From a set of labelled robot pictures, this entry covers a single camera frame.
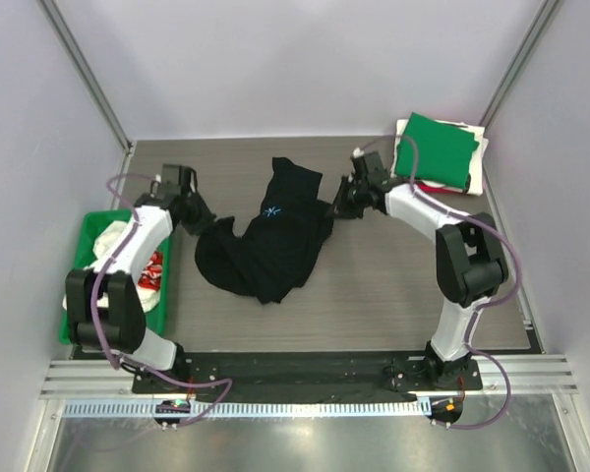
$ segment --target white cloth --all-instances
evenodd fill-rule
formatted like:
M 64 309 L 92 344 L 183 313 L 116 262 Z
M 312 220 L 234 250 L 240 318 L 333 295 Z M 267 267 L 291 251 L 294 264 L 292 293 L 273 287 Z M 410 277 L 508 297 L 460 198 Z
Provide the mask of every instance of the white cloth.
M 107 250 L 111 248 L 111 246 L 120 237 L 126 226 L 127 223 L 125 221 L 114 221 L 109 226 L 107 226 L 102 233 L 100 233 L 100 235 L 95 239 L 94 246 L 92 248 L 92 252 L 97 259 L 100 259 L 102 256 L 104 256 Z M 142 305 L 142 309 L 145 313 L 151 311 L 159 303 L 159 290 L 150 290 L 137 285 L 136 291 L 138 292 L 138 298 L 140 298 L 140 304 Z M 64 310 L 68 309 L 65 296 L 63 297 L 62 305 Z M 106 294 L 103 295 L 100 300 L 98 300 L 97 306 L 99 308 L 109 307 L 109 299 L 107 298 Z
M 485 154 L 485 149 L 487 149 L 488 144 L 490 143 L 487 138 L 483 137 L 485 133 L 485 128 L 482 126 L 472 126 L 466 125 L 465 123 L 454 123 L 452 121 L 442 121 L 436 120 L 438 123 L 447 123 L 450 125 L 459 126 L 459 129 L 463 131 L 467 131 L 468 133 L 472 133 L 474 135 L 474 139 L 479 143 L 478 147 L 472 153 L 472 157 L 470 158 L 470 168 L 468 169 L 470 173 L 470 188 L 468 189 L 468 194 L 470 195 L 483 195 L 483 154 Z M 395 175 L 395 162 L 397 161 L 397 145 L 400 142 L 400 136 L 404 133 L 404 129 L 406 128 L 406 124 L 409 120 L 397 120 L 395 126 L 395 146 L 393 147 L 393 165 L 391 166 L 391 175 L 396 177 Z M 462 189 L 457 189 L 454 187 L 449 187 L 444 185 L 440 182 L 433 182 L 430 180 L 425 180 L 424 183 L 430 187 L 439 187 L 447 190 L 452 190 L 454 192 L 463 193 Z

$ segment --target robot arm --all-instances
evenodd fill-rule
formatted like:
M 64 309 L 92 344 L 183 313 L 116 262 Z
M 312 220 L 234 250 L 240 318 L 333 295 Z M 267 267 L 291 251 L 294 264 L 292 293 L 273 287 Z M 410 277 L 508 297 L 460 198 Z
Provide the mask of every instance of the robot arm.
M 150 192 L 136 201 L 136 219 L 116 243 L 92 266 L 73 269 L 66 277 L 66 301 L 70 340 L 77 345 L 100 348 L 90 310 L 94 279 L 102 267 L 111 264 L 103 277 L 101 293 L 108 308 L 98 308 L 103 331 L 115 354 L 121 354 L 180 380 L 188 379 L 183 348 L 148 329 L 136 283 L 153 251 L 182 224 L 191 234 L 201 234 L 215 219 L 197 192 L 197 173 L 190 167 L 164 165 L 161 176 L 151 183 Z M 120 256 L 113 254 L 124 245 Z
M 341 179 L 334 199 L 335 217 L 362 218 L 364 209 L 373 207 L 407 222 L 436 246 L 437 280 L 444 300 L 439 326 L 426 346 L 425 367 L 434 384 L 456 382 L 470 361 L 467 342 L 473 332 L 466 338 L 466 331 L 473 314 L 496 295 L 508 277 L 501 243 L 454 216 L 468 213 L 445 206 L 419 189 L 412 191 L 407 182 L 392 178 L 377 152 L 353 157 L 352 163 L 354 172 Z M 434 202 L 442 211 L 422 200 Z M 472 217 L 495 226 L 486 213 Z M 474 253 L 468 254 L 468 248 Z

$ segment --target black cloth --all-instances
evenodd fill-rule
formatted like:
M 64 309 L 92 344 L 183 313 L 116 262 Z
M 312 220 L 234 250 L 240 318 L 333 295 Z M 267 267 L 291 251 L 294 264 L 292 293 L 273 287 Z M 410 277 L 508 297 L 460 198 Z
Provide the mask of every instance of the black cloth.
M 306 283 L 333 224 L 330 204 L 317 199 L 321 173 L 286 157 L 274 157 L 272 165 L 260 214 L 245 234 L 233 234 L 233 216 L 219 219 L 201 235 L 195 251 L 209 283 L 263 304 L 279 303 Z

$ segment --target green plastic basket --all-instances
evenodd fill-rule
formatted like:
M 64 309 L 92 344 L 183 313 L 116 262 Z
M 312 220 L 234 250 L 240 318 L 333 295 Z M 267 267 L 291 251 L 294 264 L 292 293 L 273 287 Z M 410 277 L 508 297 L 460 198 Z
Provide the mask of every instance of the green plastic basket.
M 131 212 L 128 209 L 113 209 L 109 211 L 94 211 L 86 214 L 79 236 L 79 246 L 75 255 L 75 268 L 83 268 L 94 262 L 96 256 L 92 252 L 96 238 L 114 221 L 129 221 Z M 157 334 L 162 334 L 166 326 L 166 302 L 168 288 L 168 272 L 170 268 L 170 238 L 166 238 L 157 248 L 164 256 L 161 269 L 161 287 L 159 303 L 146 314 L 147 326 Z M 59 342 L 70 344 L 68 332 L 68 314 L 64 311 Z

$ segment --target green cloth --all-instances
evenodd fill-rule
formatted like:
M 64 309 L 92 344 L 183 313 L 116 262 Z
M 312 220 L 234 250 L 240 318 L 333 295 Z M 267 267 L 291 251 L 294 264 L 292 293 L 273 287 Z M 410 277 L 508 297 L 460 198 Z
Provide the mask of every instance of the green cloth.
M 479 145 L 472 133 L 412 113 L 402 135 L 413 138 L 417 145 L 420 156 L 417 179 L 465 189 L 470 159 Z M 413 168 L 413 147 L 400 141 L 396 152 L 395 174 L 409 177 Z

